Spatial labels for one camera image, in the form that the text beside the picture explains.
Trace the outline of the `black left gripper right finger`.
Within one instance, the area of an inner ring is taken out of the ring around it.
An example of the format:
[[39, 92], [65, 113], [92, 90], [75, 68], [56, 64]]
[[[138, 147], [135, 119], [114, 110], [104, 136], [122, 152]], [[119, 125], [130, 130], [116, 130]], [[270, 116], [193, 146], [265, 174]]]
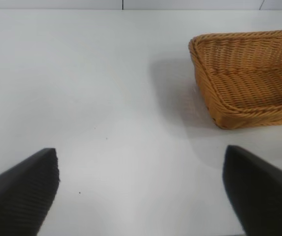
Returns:
[[282, 170], [248, 150], [229, 145], [222, 180], [246, 235], [282, 236]]

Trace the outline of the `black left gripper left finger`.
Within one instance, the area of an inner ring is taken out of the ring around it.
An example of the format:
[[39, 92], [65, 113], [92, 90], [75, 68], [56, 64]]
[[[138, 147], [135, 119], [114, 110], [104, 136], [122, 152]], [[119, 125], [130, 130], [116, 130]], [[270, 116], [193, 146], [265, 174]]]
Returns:
[[60, 183], [54, 148], [44, 148], [0, 174], [0, 236], [35, 236]]

